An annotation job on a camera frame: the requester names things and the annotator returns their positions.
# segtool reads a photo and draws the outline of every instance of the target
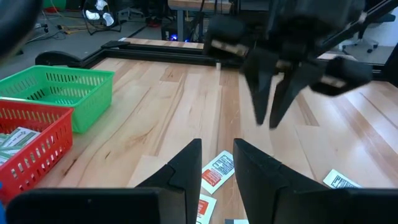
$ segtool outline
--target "red basket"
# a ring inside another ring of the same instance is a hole
[[[0,166],[0,201],[32,189],[72,146],[73,108],[0,100],[0,133],[17,127],[41,132]]]

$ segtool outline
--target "wooden tabletop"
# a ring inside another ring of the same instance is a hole
[[[137,38],[123,38],[122,41],[130,42],[132,44],[144,44],[144,45],[154,45],[154,46],[171,46],[171,47],[185,47],[192,49],[203,49],[203,44],[200,43],[189,43],[189,42],[178,42],[178,41],[166,41],[166,40],[149,40],[149,39],[137,39]],[[351,58],[355,60],[353,56],[350,55],[339,55],[346,58]],[[319,58],[329,60],[336,57],[336,54],[325,53]]]
[[[169,0],[168,1],[169,7],[171,9],[197,9],[199,11],[200,6],[201,6],[201,0]],[[205,3],[203,4],[203,10],[206,11],[214,11],[214,4],[215,1],[209,1],[205,0]],[[229,1],[225,0],[219,0],[217,2],[217,10],[220,11],[221,9],[223,11],[229,11],[231,9],[232,4]]]
[[[243,138],[319,183],[336,169],[363,187],[398,187],[398,89],[389,83],[336,98],[306,88],[270,131],[269,114],[256,126],[236,70],[116,58],[93,69],[116,72],[112,105],[87,133],[74,135],[71,151],[39,187],[134,187],[193,138],[202,138],[203,166]],[[234,175],[213,195],[201,192],[217,199],[211,223],[246,218]]]

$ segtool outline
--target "cable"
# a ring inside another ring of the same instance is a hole
[[[64,27],[62,25],[58,25],[57,27],[59,30],[62,30],[65,32],[65,34],[74,34],[76,32],[79,31],[83,31],[83,30],[88,30],[86,26],[73,26],[73,27]]]
[[[47,16],[56,16],[57,18],[60,17],[59,15],[51,15],[51,14],[46,14],[46,15]],[[83,16],[77,17],[77,16],[66,16],[66,15],[63,15],[63,17],[67,18],[67,19],[84,19]]]
[[[47,23],[47,21],[49,21],[51,23],[51,25],[57,27],[50,19],[48,19],[48,17],[45,15],[44,11],[42,10],[42,14],[44,16],[44,22]]]
[[[51,2],[52,7],[54,8],[55,12],[56,12],[61,18],[64,18],[64,19],[74,19],[74,20],[76,20],[76,21],[78,21],[79,23],[82,24],[82,21],[80,21],[79,19],[84,19],[84,17],[79,17],[79,18],[77,18],[77,17],[72,17],[72,16],[64,16],[64,15],[62,15],[60,12],[58,12],[58,9],[55,7],[54,2],[53,2],[52,0],[50,0],[50,2]]]
[[[196,20],[196,21],[194,21],[194,22],[195,22],[195,25],[192,27],[191,32],[190,32],[190,35],[189,35],[189,41],[190,41],[190,42],[191,42],[192,39],[193,39],[193,33],[194,33],[196,27],[199,25],[199,20],[200,20],[200,18],[201,18],[201,12],[203,11],[203,6],[204,6],[204,5],[205,5],[205,0],[201,0],[199,12],[198,12],[198,14],[196,15],[196,17],[194,18],[194,20]]]
[[[63,34],[63,36],[62,36],[63,38],[55,37],[55,36],[58,36],[58,34]],[[28,43],[31,43],[31,42],[35,42],[35,41],[40,41],[40,40],[48,40],[48,39],[51,39],[51,38],[53,38],[53,39],[55,39],[55,40],[65,40],[65,39],[67,38],[67,37],[65,36],[65,33],[64,33],[63,30],[60,30],[60,31],[54,33],[54,34],[51,35],[51,36],[48,36],[48,37],[44,37],[44,38],[43,38],[44,35],[46,35],[46,34],[43,34],[43,35],[38,36],[38,37],[36,37],[36,38],[33,38],[32,40],[27,41],[25,44],[28,44]]]

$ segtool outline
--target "chair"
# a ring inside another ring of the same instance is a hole
[[[368,12],[370,9],[372,9],[374,6],[377,6],[382,0],[367,0],[366,1],[366,6],[365,6],[365,11]],[[382,16],[379,18],[376,22],[373,22],[374,24],[382,24],[383,22],[394,22],[396,19],[395,15],[392,15],[390,13]],[[342,43],[342,48],[345,49],[346,46],[357,46],[359,44],[361,45],[367,45],[369,48],[367,49],[367,53],[372,53],[374,49],[376,49],[379,46],[379,42],[376,40],[372,39],[367,39],[364,38],[363,35],[368,28],[370,24],[366,24],[359,32],[358,32],[358,39],[355,41],[349,41],[347,40],[346,42],[349,42],[346,44],[345,42]]]

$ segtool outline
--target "red and white packet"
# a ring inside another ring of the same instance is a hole
[[[223,151],[201,170],[201,186],[213,194],[234,173],[233,156]]]
[[[197,224],[209,224],[216,202],[212,197],[203,194],[199,196]]]

